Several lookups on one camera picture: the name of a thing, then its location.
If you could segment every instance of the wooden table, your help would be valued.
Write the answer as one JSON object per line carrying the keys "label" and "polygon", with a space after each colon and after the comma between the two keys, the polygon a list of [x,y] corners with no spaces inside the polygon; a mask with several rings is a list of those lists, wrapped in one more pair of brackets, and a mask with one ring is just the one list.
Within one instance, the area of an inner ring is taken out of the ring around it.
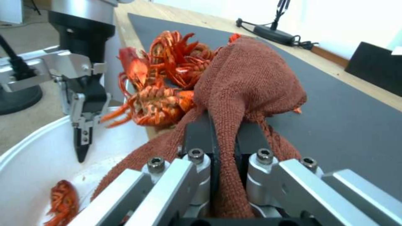
{"label": "wooden table", "polygon": [[[171,6],[146,2],[143,0],[136,0],[130,4],[120,4],[115,9],[116,21],[118,31],[123,47],[132,46],[138,49],[148,50],[148,46],[144,48],[134,31],[127,14],[137,14],[140,16],[153,17],[157,19],[173,21],[178,23],[185,23],[200,27],[217,29],[232,33],[245,34],[255,36],[242,28],[235,25],[235,21],[223,19],[216,16],[201,14],[189,10],[183,10]],[[366,82],[352,74],[344,71],[344,68],[329,60],[326,60],[311,51],[300,49],[297,47],[289,47],[280,45],[274,42],[270,43],[280,49],[292,54],[293,56],[311,64],[312,66],[326,72],[346,84],[364,92],[365,94],[399,110],[402,111],[402,97],[390,93],[376,85]],[[153,127],[147,128],[148,137],[150,139],[156,137],[161,131],[155,131]]]}

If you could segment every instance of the black cylinder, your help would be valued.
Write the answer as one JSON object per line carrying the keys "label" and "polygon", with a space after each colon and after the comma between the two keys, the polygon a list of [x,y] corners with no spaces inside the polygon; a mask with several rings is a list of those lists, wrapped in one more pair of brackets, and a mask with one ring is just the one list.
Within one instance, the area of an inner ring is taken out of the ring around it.
{"label": "black cylinder", "polygon": [[105,43],[115,34],[115,26],[49,11],[49,23],[59,32],[60,49],[88,56],[92,63],[105,60]]}

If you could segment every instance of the floor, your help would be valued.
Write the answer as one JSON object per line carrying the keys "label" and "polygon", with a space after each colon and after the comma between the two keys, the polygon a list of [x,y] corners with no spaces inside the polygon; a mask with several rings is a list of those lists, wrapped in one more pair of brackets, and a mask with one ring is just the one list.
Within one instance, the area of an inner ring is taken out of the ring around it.
{"label": "floor", "polygon": [[[58,33],[47,22],[47,11],[41,10],[41,13],[39,16],[32,9],[25,8],[23,25],[9,26],[0,21],[1,35],[17,54],[58,44]],[[5,56],[0,48],[0,58]],[[35,105],[17,113],[0,115],[0,155],[35,130],[64,116],[58,87],[50,81],[41,84],[41,88],[43,97]]]}

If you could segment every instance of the black lamp base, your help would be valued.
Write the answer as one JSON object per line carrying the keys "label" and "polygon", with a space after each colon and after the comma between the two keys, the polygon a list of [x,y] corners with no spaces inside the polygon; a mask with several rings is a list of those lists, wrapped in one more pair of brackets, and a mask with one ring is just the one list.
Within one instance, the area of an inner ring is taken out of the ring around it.
{"label": "black lamp base", "polygon": [[6,92],[0,86],[0,115],[11,114],[36,104],[42,98],[40,86]]}
{"label": "black lamp base", "polygon": [[269,27],[262,25],[255,26],[254,33],[270,41],[274,41],[279,44],[288,46],[292,46],[295,41],[294,37],[286,32],[279,30],[271,30]]}

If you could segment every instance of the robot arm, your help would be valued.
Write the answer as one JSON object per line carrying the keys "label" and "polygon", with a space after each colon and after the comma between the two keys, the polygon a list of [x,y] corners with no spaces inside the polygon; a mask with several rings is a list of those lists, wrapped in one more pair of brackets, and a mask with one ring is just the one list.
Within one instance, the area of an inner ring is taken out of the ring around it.
{"label": "robot arm", "polygon": [[59,46],[19,57],[6,47],[10,63],[0,62],[0,84],[8,92],[52,79],[57,82],[63,112],[70,115],[74,128],[79,162],[84,161],[92,129],[111,99],[99,80],[106,71],[105,43],[115,33],[113,9],[119,2],[132,1],[54,0],[49,22],[59,32]]}

